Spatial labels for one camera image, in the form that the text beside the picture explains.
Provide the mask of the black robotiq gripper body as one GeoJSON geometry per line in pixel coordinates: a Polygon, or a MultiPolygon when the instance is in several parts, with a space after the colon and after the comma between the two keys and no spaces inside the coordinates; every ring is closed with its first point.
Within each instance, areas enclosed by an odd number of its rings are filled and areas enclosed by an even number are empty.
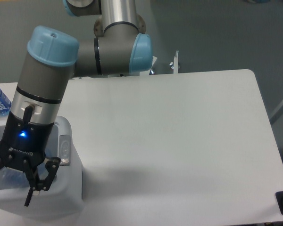
{"type": "Polygon", "coordinates": [[[52,131],[51,124],[35,124],[17,118],[9,113],[0,140],[0,159],[3,166],[24,172],[24,161],[35,170],[44,162],[45,148],[52,131]]]}

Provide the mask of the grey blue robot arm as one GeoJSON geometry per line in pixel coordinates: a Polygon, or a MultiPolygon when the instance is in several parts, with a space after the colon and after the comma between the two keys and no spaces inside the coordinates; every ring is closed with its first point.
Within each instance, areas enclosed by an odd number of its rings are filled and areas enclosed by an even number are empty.
{"type": "Polygon", "coordinates": [[[101,15],[102,34],[80,44],[63,32],[37,26],[0,140],[0,170],[23,172],[29,183],[25,206],[33,195],[48,191],[61,159],[47,158],[45,147],[68,81],[139,73],[152,67],[150,36],[139,30],[133,0],[66,0],[72,16],[101,15]]]}

